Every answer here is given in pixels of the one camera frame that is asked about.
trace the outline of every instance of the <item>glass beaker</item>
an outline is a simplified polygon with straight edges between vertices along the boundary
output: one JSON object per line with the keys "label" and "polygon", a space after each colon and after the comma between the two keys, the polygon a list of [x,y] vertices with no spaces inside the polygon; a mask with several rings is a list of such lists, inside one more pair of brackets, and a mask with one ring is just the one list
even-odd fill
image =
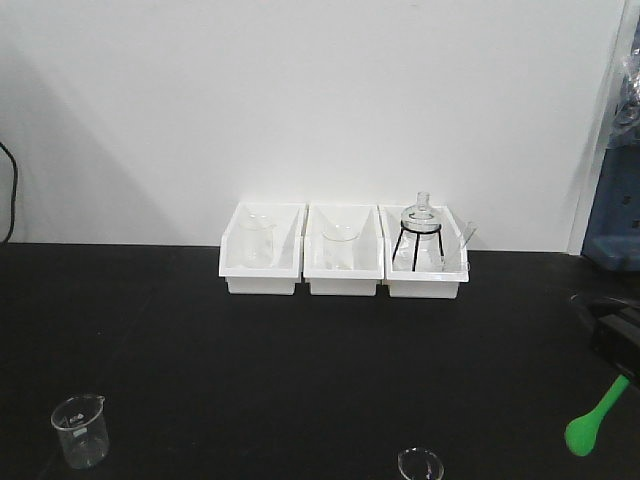
{"label": "glass beaker", "polygon": [[438,456],[421,447],[400,452],[398,470],[406,480],[440,480],[444,476],[444,466]]}
{"label": "glass beaker", "polygon": [[275,223],[266,215],[249,215],[242,227],[242,264],[248,268],[267,268],[273,262]]}
{"label": "glass beaker", "polygon": [[71,468],[93,467],[107,456],[109,436],[103,405],[101,395],[78,395],[62,402],[51,414],[51,425]]}
{"label": "glass beaker", "polygon": [[322,232],[324,237],[324,262],[329,270],[353,270],[353,244],[357,230],[349,225],[329,225]]}

